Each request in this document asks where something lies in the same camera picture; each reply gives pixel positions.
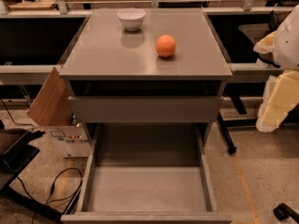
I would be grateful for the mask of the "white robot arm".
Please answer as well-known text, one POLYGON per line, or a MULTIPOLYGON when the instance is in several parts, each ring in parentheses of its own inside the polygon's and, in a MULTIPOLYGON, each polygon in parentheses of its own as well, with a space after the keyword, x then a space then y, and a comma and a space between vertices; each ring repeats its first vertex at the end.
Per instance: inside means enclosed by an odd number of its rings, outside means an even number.
POLYGON ((299 6, 253 50, 261 54, 272 53, 274 64, 284 69, 278 77, 268 78, 258 112, 256 128, 270 133, 299 104, 299 6))

